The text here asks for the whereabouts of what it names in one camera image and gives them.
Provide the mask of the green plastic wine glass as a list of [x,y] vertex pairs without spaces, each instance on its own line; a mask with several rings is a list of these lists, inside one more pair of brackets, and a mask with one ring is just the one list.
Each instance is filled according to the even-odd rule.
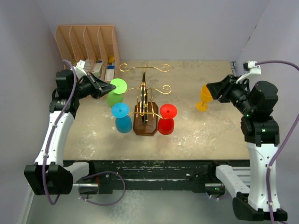
[[115,104],[123,102],[124,93],[127,91],[127,83],[120,78],[113,79],[110,84],[116,88],[108,93],[107,104],[112,108]]

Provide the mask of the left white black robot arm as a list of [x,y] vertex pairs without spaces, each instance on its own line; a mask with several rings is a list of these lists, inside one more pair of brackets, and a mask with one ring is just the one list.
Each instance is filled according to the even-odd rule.
[[36,195],[66,195],[75,182],[91,183],[96,171],[90,162],[74,162],[64,167],[63,154],[70,128],[75,120],[79,100],[91,96],[99,99],[116,87],[92,74],[78,78],[72,70],[56,73],[57,87],[52,93],[50,120],[41,151],[24,175]]

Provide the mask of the blue plastic wine glass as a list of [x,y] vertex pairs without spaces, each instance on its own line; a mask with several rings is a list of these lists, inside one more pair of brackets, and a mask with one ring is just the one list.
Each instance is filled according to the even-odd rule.
[[129,106],[123,102],[112,107],[112,114],[115,117],[116,129],[120,133],[129,133],[132,130],[132,121],[128,116]]

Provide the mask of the yellow plastic wine glass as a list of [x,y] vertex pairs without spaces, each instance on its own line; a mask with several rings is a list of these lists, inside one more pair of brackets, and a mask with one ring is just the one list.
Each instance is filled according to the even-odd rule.
[[196,109],[200,112],[206,112],[208,110],[208,103],[213,100],[206,84],[202,86],[199,97],[200,101],[196,103]]

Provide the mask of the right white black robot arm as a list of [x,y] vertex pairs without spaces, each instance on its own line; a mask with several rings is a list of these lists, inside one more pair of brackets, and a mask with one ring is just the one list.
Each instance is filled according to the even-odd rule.
[[232,103],[242,114],[241,130],[249,152],[250,185],[247,186],[229,165],[209,169],[208,179],[225,185],[233,198],[237,219],[285,222],[288,214],[278,200],[276,163],[272,161],[280,143],[279,126],[271,116],[278,101],[278,89],[267,81],[259,81],[250,89],[248,79],[241,83],[237,79],[227,75],[206,87],[214,100]]

